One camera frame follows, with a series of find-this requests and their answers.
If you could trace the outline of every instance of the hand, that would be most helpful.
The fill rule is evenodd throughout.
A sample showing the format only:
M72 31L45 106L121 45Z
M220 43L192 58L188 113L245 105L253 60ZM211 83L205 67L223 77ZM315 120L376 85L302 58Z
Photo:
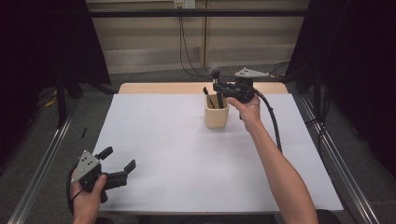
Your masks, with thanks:
M79 182L73 184L71 189L72 197L80 194L73 201L74 203L74 223L95 223L100 206L100 193L106 184L106 175L100 175L96 180L91 193L83 190Z
M235 106L239 111L242 121L245 122L245 128L249 133L251 133L252 127L262 125L262 119L260 116L260 99L258 95L255 94L253 99L247 104L242 104L232 97L227 98L227 102L230 105Z

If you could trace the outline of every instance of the table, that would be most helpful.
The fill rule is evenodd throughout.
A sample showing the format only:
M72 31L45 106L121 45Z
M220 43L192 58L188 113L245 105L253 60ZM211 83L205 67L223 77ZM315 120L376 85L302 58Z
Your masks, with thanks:
M94 153L108 146L109 173L131 159L128 185L107 191L101 213L139 215L278 212L260 158L231 107L224 129L204 125L202 89L212 83L127 83L115 95ZM255 83L275 110L284 155L318 209L342 210L290 94L281 83ZM262 121L274 136L262 104Z

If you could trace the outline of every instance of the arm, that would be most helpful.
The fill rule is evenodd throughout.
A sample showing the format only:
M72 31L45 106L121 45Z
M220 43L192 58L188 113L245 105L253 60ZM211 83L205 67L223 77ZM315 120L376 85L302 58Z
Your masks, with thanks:
M73 184L71 195L74 203L74 224L93 224L99 212L100 192L106 184L106 175L100 175L91 193L84 191L79 182Z
M239 110L245 122L285 222L318 223L315 206L304 181L279 151L262 124L259 97L256 95L248 104L241 104L234 98L228 98L227 101Z

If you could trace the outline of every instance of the white mounting plate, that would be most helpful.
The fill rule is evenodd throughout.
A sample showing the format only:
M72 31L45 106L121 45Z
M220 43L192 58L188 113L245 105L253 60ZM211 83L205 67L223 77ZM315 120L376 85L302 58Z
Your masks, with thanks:
M235 73L235 76L236 77L269 77L270 75L269 73L262 73L244 67L244 69Z
M79 158L76 171L72 175L71 182L76 183L99 164L100 162L96 157L94 157L89 151L84 150Z

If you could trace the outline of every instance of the person's left hand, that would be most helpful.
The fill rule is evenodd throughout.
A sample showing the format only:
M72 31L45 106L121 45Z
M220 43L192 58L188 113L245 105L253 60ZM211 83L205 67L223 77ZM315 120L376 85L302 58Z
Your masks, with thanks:
M85 191L78 182L72 185L71 196L74 199L74 222L73 223L95 223L100 206L100 193L106 184L106 175L100 175L96 180L91 193Z

